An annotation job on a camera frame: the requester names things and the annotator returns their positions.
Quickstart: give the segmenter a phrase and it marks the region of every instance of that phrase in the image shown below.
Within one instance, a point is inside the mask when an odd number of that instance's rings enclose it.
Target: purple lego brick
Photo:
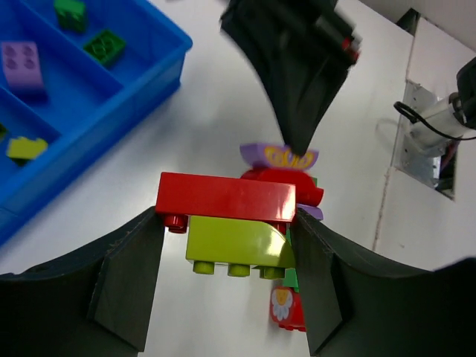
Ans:
[[[44,94],[38,48],[35,42],[2,42],[5,79],[14,94]]]
[[[240,145],[239,151],[243,160],[252,167],[279,167],[297,171],[313,167],[319,156],[319,151],[308,150],[300,158],[286,146],[265,143]]]
[[[309,213],[311,216],[316,218],[318,221],[322,221],[324,219],[324,215],[322,214],[322,210],[319,207],[297,204],[296,208],[302,208],[307,213]]]

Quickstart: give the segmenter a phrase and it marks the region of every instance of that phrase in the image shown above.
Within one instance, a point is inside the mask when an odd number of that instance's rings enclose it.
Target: white table surface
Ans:
[[[96,239],[155,204],[160,173],[237,177],[239,145],[281,142],[254,71],[219,32],[220,0],[155,0],[193,38],[182,87],[0,249],[24,271]],[[311,170],[325,223],[371,247],[390,166],[412,38],[357,0],[339,7],[364,39],[358,65],[322,120]],[[268,319],[271,282],[192,272],[187,237],[167,233],[144,356],[308,356],[306,335]]]

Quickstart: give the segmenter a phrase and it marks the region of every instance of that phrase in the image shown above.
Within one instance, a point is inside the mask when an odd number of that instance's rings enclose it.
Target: blue plastic tray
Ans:
[[[0,0],[0,41],[35,41],[47,100],[21,100],[0,67],[0,245],[180,85],[191,39],[147,0],[83,0],[85,34],[60,29],[54,0]],[[104,68],[84,50],[108,28],[126,50]],[[43,138],[49,148],[18,167],[12,137]]]

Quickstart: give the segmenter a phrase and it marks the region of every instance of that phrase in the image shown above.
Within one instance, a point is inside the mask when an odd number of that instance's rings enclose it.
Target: green lego brick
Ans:
[[[5,128],[1,123],[0,123],[0,143],[5,139],[5,137],[8,134],[7,128]]]
[[[110,30],[104,30],[84,45],[84,51],[88,52],[104,67],[114,64],[123,53],[124,48],[126,48],[126,42]]]
[[[286,269],[286,275],[284,276],[283,286],[293,288],[295,292],[299,292],[298,276],[296,275],[296,269]]]
[[[295,267],[290,244],[269,224],[203,216],[190,218],[186,258],[199,274],[213,274],[215,263],[228,264],[232,277],[247,277],[253,266],[261,278],[278,279]]]
[[[88,17],[86,5],[77,0],[55,0],[54,11],[57,13],[59,26],[79,33],[86,32]]]
[[[48,143],[43,139],[30,140],[21,136],[10,140],[7,156],[19,166],[23,166],[30,160],[37,158],[47,148]]]

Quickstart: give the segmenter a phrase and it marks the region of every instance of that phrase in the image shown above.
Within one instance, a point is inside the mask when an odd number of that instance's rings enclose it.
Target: red curved lego piece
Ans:
[[[278,286],[271,291],[269,315],[282,329],[306,331],[300,295],[292,288]]]
[[[324,195],[324,190],[316,187],[312,177],[303,171],[257,168],[243,173],[241,179],[293,184],[296,186],[296,203],[302,205],[319,206]]]

